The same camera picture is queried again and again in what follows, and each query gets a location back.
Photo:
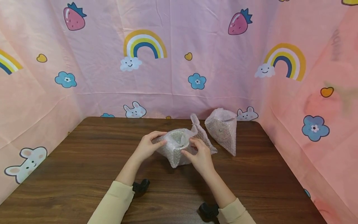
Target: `person's left hand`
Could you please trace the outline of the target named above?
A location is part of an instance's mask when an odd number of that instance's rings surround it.
[[[160,148],[166,144],[165,140],[160,141],[155,144],[152,143],[153,139],[155,139],[159,136],[165,135],[165,134],[166,134],[166,132],[154,131],[154,132],[151,132],[151,133],[143,136],[138,147],[134,151],[132,157],[134,157],[139,162],[143,162],[145,159],[150,157],[155,152],[155,150],[157,150],[158,148]]]

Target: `wooden table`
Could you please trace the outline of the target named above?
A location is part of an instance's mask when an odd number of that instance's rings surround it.
[[[153,130],[191,129],[190,120],[86,118],[0,205],[4,224],[86,224],[138,145]],[[217,172],[257,224],[325,224],[260,124],[237,123],[237,156],[211,137]],[[201,203],[214,198],[192,165],[172,169],[158,153],[136,181],[148,191],[133,199],[122,223],[205,223]]]

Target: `bunny print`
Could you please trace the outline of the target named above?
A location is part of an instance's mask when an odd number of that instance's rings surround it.
[[[5,169],[5,174],[14,176],[18,184],[21,184],[46,159],[47,149],[44,147],[23,148],[20,156],[26,159],[21,165],[9,166]]]
[[[248,107],[246,112],[242,112],[241,109],[237,111],[237,120],[251,121],[258,118],[258,114],[254,112],[253,107]]]
[[[133,109],[130,109],[127,105],[123,106],[123,108],[126,111],[127,118],[141,118],[147,113],[144,107],[139,105],[138,102],[134,101],[132,105],[133,105]]]

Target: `bubble wrap bag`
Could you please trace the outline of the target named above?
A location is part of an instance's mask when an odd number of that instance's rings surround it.
[[[154,144],[162,140],[167,141],[164,146],[157,149],[157,152],[159,152],[169,160],[172,168],[176,168],[180,165],[190,164],[190,161],[183,154],[180,153],[181,150],[186,150],[193,155],[197,153],[197,151],[190,146],[189,142],[189,138],[197,134],[197,130],[193,132],[186,128],[180,128],[169,131],[165,135],[153,139],[152,143]]]
[[[195,135],[194,138],[199,138],[203,140],[205,145],[210,149],[211,154],[217,153],[218,150],[211,144],[208,135],[206,134],[206,131],[200,126],[200,121],[198,117],[195,114],[191,114],[190,118],[193,122],[193,127],[196,127],[196,129],[198,130],[198,134]]]
[[[229,110],[218,108],[205,120],[209,134],[233,156],[236,156],[236,116]]]
[[[182,155],[181,150],[186,150],[195,155],[198,153],[193,147],[190,146],[189,138],[200,138],[210,148],[211,154],[217,153],[217,149],[211,144],[205,130],[200,126],[199,120],[195,114],[190,116],[193,122],[191,130],[186,128],[175,129],[169,131],[165,135],[153,139],[152,143],[157,143],[161,140],[166,140],[167,143],[157,149],[157,152],[165,156],[172,168],[177,166],[190,164],[190,161]]]

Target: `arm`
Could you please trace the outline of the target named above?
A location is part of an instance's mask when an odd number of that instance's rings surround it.
[[[181,153],[192,162],[213,193],[220,208],[219,222],[221,224],[256,224],[239,199],[215,171],[210,149],[200,139],[190,141],[192,146],[198,149],[198,153],[195,156],[187,151],[181,151]]]
[[[132,202],[132,185],[142,162],[166,142],[152,144],[151,140],[166,132],[152,132],[145,135],[138,147],[128,159],[123,169],[113,181],[111,187],[97,206],[87,224],[119,224]]]

